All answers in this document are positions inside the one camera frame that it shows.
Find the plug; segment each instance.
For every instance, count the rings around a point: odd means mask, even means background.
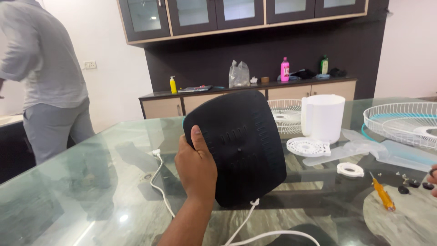
[[[158,154],[161,154],[161,150],[160,150],[160,149],[153,150],[153,151],[152,151],[152,154],[153,154],[154,156],[156,156],[156,155],[158,155]]]

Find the white plastic cylinder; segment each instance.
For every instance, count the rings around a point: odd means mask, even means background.
[[[338,95],[302,98],[302,133],[305,137],[333,144],[340,138],[346,99]]]

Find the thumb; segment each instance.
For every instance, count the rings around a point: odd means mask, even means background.
[[[208,151],[208,147],[206,146],[205,139],[203,138],[202,132],[200,131],[199,126],[193,126],[191,129],[191,140],[193,141],[194,149],[197,151]]]

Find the glass cabinet door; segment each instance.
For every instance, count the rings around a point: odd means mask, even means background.
[[[173,35],[217,30],[213,0],[168,0]]]
[[[119,0],[129,42],[170,36],[164,0]]]
[[[316,18],[364,13],[368,0],[316,0]]]
[[[315,0],[267,0],[267,23],[314,18]]]
[[[218,29],[264,24],[263,0],[215,0]]]

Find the pink bottle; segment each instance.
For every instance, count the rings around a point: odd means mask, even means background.
[[[289,74],[290,63],[288,63],[287,58],[284,57],[284,61],[281,63],[281,81],[288,81]]]

